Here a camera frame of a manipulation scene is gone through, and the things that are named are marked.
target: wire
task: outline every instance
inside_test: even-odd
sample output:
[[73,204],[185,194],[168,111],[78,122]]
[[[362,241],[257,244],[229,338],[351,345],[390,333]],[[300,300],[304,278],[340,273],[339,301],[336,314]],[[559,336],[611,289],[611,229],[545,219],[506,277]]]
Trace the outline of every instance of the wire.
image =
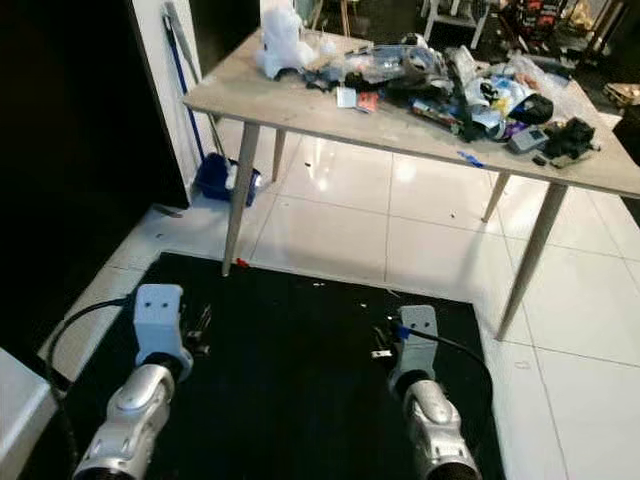
[[491,372],[487,368],[487,365],[484,363],[484,360],[480,358],[480,356],[478,356],[475,352],[471,351],[469,348],[465,347],[464,345],[458,342],[449,340],[448,338],[438,337],[437,335],[431,335],[429,333],[422,333],[412,328],[405,327],[404,325],[402,325],[397,321],[396,321],[396,325],[403,332],[408,332],[411,335],[415,335],[416,337],[420,337],[425,340],[431,340],[438,343],[443,343],[445,345],[448,345],[451,348],[455,348],[459,352],[462,352],[465,355],[467,355],[469,358],[471,358],[474,362],[476,362],[480,366],[480,369],[482,370],[482,373],[484,374],[484,377],[487,383],[487,400],[485,403],[485,407],[483,409],[484,420],[482,420],[482,422],[479,424],[480,429],[478,430],[477,438],[475,439],[474,447],[473,447],[473,454],[474,456],[476,456],[480,450],[480,445],[482,444],[482,440],[484,439],[484,435],[487,431],[487,426],[489,425],[489,420],[491,418],[491,407],[493,405],[493,380],[491,378]]
[[46,358],[46,368],[45,373],[47,376],[47,382],[49,382],[49,386],[51,388],[51,395],[53,396],[53,400],[58,407],[58,411],[60,412],[60,421],[62,422],[62,429],[65,432],[65,436],[67,437],[67,444],[69,448],[69,456],[71,459],[71,471],[69,472],[69,478],[73,478],[73,473],[76,469],[76,465],[78,463],[78,443],[76,441],[75,434],[73,432],[73,426],[71,425],[71,419],[69,418],[69,413],[65,407],[64,397],[60,392],[60,389],[56,385],[55,377],[54,377],[54,369],[53,369],[53,358],[56,350],[56,346],[58,342],[62,338],[62,335],[69,329],[71,325],[73,325],[77,320],[85,316],[87,313],[93,312],[95,310],[99,310],[105,307],[122,307],[126,305],[129,300],[132,298],[131,295],[118,298],[114,300],[109,300],[106,302],[99,302],[93,305],[89,305],[88,307],[83,308],[82,310],[71,315],[67,320],[64,321],[62,327],[60,327],[56,333],[54,334],[51,342],[49,343],[49,347],[47,348],[47,358]]

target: white tile floor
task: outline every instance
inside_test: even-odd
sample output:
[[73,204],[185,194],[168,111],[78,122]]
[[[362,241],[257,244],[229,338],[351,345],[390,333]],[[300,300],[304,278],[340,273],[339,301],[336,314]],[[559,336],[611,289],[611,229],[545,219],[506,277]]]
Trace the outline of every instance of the white tile floor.
[[[231,156],[240,134],[239,123],[223,122]],[[273,130],[263,129],[256,165],[267,180],[273,143]],[[485,225],[479,219],[494,178],[289,135],[278,182],[246,211],[236,255],[268,268],[472,302],[494,377],[507,477],[634,478],[640,230],[618,197],[571,188],[507,341],[496,342],[545,185],[512,178]],[[78,306],[129,289],[162,250],[221,258],[227,214],[226,204],[204,198],[182,218],[150,211]],[[76,338],[86,344],[96,336]],[[76,346],[61,358],[67,373],[86,358],[73,338]]]

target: black mat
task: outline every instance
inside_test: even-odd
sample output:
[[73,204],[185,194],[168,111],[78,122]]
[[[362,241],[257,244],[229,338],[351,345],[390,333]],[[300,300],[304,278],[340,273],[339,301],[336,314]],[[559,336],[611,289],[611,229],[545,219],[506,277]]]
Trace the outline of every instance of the black mat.
[[[414,480],[400,405],[370,360],[371,326],[427,303],[441,335],[482,355],[472,306],[256,268],[219,272],[219,262],[162,254],[142,280],[180,284],[185,318],[207,304],[213,313],[211,356],[180,384],[147,478]],[[68,397],[83,449],[135,352],[122,312]],[[479,369],[446,346],[435,368],[475,438],[486,398]],[[477,460],[486,480],[504,478],[493,422]],[[62,478],[65,467],[53,422],[23,478]]]

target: cluttered table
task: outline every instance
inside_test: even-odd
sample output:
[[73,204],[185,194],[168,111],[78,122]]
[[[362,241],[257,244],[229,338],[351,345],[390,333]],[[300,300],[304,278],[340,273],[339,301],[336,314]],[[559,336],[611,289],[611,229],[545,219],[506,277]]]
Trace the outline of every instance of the cluttered table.
[[[312,48],[329,38],[335,53],[341,54],[369,46],[370,42],[338,35],[307,32],[303,35]],[[299,132],[338,142],[402,153],[470,168],[499,172],[484,221],[490,217],[510,175],[549,182],[511,294],[505,307],[497,338],[502,339],[522,300],[544,244],[553,226],[568,186],[599,190],[628,197],[640,197],[640,168],[636,166],[613,133],[602,123],[598,112],[575,81],[565,87],[569,103],[580,106],[580,117],[595,128],[593,142],[600,150],[590,158],[558,169],[540,166],[532,159],[535,151],[515,154],[504,143],[489,139],[465,142],[451,131],[412,113],[411,109],[381,100],[375,112],[338,109],[336,97],[318,89],[308,89],[296,75],[272,80],[256,64],[256,51],[262,48],[261,31],[250,35],[220,65],[189,92],[184,103],[195,111],[212,113],[244,122],[227,232],[223,275],[228,275],[249,192],[260,126],[276,128],[274,178],[282,155],[287,131]]]

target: blue broom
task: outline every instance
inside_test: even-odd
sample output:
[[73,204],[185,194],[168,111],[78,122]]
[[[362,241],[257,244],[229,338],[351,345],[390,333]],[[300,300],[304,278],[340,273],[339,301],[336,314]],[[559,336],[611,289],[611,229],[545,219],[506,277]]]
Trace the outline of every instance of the blue broom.
[[[180,80],[182,93],[186,94],[187,83],[182,71],[180,56],[178,54],[178,46],[176,44],[176,38],[174,37],[174,34],[178,38],[178,42],[180,43],[180,47],[182,49],[182,54],[185,57],[185,60],[189,65],[189,69],[191,70],[191,74],[196,82],[198,81],[198,76],[193,64],[189,45],[187,44],[186,37],[184,36],[184,32],[182,31],[180,19],[178,18],[175,7],[171,2],[166,2],[165,7],[167,9],[167,14],[163,15],[165,33],[167,34],[167,40],[169,42],[169,46],[171,47],[171,53],[176,64],[176,70],[178,71],[178,78]],[[233,195],[233,187],[235,185],[236,172],[238,169],[238,162],[236,162],[235,160],[229,160],[225,155],[224,149],[222,147],[222,142],[220,141],[220,136],[218,135],[218,130],[216,129],[215,120],[213,118],[213,115],[211,114],[208,114],[207,117],[209,119],[209,124],[211,125],[211,134],[216,144],[218,153],[212,152],[205,156],[193,112],[189,108],[187,108],[187,112],[189,115],[191,127],[193,128],[193,135],[196,140],[196,145],[198,147],[198,153],[200,154],[201,160],[200,167],[198,168],[198,173],[196,174],[196,185],[198,185],[200,190],[202,190],[203,195],[207,198],[231,201],[231,197]],[[247,195],[246,204],[248,207],[253,203],[253,200],[256,196],[257,188],[260,184],[260,179],[260,172],[254,168],[251,175],[249,193]]]

